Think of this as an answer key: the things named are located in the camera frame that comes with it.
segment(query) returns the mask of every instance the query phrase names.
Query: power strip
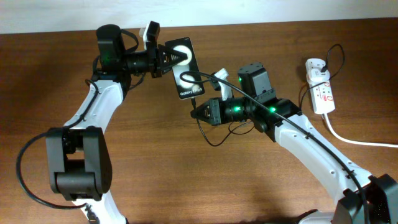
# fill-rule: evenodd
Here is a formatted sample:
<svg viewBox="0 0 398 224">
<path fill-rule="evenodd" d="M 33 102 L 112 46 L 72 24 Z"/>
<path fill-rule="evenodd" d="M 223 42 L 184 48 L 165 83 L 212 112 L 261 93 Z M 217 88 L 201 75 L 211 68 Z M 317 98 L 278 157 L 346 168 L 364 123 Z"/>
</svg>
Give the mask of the power strip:
<svg viewBox="0 0 398 224">
<path fill-rule="evenodd" d="M 328 70 L 321 72 L 321 69 L 324 66 L 325 61 L 319 58 L 311 58 L 305 62 L 307 81 L 310 88 L 319 83 L 325 82 L 324 84 L 318 85 L 310 90 L 312 106 L 316 114 L 327 114 L 336 109 L 329 82 L 330 73 Z"/>
</svg>

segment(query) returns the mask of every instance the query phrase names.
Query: white background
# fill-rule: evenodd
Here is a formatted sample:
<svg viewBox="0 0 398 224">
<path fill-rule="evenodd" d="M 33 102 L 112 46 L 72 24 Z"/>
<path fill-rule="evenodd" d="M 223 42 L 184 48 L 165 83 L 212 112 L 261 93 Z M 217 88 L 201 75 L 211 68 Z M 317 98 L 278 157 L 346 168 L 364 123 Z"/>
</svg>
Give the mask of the white background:
<svg viewBox="0 0 398 224">
<path fill-rule="evenodd" d="M 398 17 L 398 0 L 0 0 L 0 33 Z"/>
</svg>

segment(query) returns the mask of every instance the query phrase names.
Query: white circle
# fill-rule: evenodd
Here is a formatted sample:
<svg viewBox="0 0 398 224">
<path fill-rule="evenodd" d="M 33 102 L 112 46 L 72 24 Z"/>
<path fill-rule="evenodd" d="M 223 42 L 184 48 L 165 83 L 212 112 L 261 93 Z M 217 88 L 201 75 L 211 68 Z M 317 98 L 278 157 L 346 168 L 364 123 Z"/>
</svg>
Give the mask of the white circle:
<svg viewBox="0 0 398 224">
<path fill-rule="evenodd" d="M 195 79 L 190 75 L 184 75 L 183 77 L 186 80 L 195 81 Z M 194 85 L 193 83 L 184 82 L 184 81 L 180 80 L 180 86 L 182 86 L 182 88 L 188 89 L 188 88 L 191 88 L 193 85 Z"/>
<path fill-rule="evenodd" d="M 184 45 L 178 45 L 173 48 L 174 50 L 178 50 L 179 52 L 186 53 L 188 59 L 183 60 L 182 62 L 178 63 L 178 65 L 188 65 L 192 60 L 192 52 L 191 50 Z"/>
</svg>

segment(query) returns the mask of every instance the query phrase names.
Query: brown tabletop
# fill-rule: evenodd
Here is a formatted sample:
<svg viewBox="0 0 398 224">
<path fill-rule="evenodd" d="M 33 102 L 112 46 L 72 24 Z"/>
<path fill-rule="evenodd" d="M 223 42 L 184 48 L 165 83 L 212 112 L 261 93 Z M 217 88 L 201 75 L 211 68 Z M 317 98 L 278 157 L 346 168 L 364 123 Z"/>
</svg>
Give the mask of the brown tabletop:
<svg viewBox="0 0 398 224">
<path fill-rule="evenodd" d="M 325 58 L 330 46 L 341 43 L 346 65 L 331 82 L 335 131 L 348 139 L 397 144 L 397 27 L 398 19 L 365 19 L 162 28 L 158 43 L 189 36 L 200 70 L 225 68 L 235 85 L 239 67 L 262 62 L 277 96 L 296 104 L 306 84 L 306 59 Z M 93 30 L 0 35 L 1 223 L 86 223 L 79 210 L 54 210 L 32 201 L 16 180 L 15 161 L 31 137 L 74 115 L 88 93 L 83 80 L 97 55 Z M 331 72 L 340 63 L 336 50 Z M 205 88 L 198 104 L 220 95 L 208 83 Z M 398 180 L 398 149 L 338 140 L 314 114 L 310 97 L 304 100 L 303 112 L 343 154 L 376 177 L 387 173 Z M 188 100 L 178 98 L 170 72 L 147 76 L 113 114 L 105 133 L 113 165 L 111 191 L 130 222 L 232 223 L 334 210 L 318 180 L 265 134 L 254 130 L 211 147 L 191 110 Z M 203 129 L 213 142 L 228 132 L 226 125 L 203 123 Z M 22 166 L 31 191 L 71 205 L 50 189 L 44 140 L 28 149 Z"/>
</svg>

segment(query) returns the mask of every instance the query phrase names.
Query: wood surface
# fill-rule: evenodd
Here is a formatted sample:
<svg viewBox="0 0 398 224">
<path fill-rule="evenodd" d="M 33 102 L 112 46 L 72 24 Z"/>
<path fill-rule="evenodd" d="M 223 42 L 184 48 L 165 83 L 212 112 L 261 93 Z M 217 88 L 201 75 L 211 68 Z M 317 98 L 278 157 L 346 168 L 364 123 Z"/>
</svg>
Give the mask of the wood surface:
<svg viewBox="0 0 398 224">
<path fill-rule="evenodd" d="M 306 84 L 306 59 L 325 58 L 330 46 L 341 43 L 346 65 L 331 82 L 335 131 L 348 139 L 397 144 L 397 27 L 398 19 L 364 19 L 164 28 L 158 43 L 189 36 L 200 70 L 226 68 L 236 85 L 239 67 L 262 62 L 277 96 L 294 103 Z M 29 199 L 16 180 L 15 161 L 31 137 L 74 115 L 88 93 L 83 80 L 97 55 L 93 30 L 0 35 L 0 223 L 86 223 L 79 210 L 54 210 Z M 333 52 L 330 70 L 340 63 L 340 53 Z M 198 104 L 219 95 L 208 83 L 205 88 Z M 111 191 L 131 223 L 236 223 L 334 210 L 318 180 L 265 134 L 254 130 L 211 147 L 191 109 L 168 73 L 147 76 L 113 114 L 105 133 Z M 398 180 L 397 149 L 337 140 L 313 113 L 309 96 L 303 112 L 355 163 Z M 213 142 L 228 132 L 226 125 L 203 127 Z M 39 197 L 71 205 L 50 189 L 44 140 L 29 148 L 22 166 Z"/>
</svg>

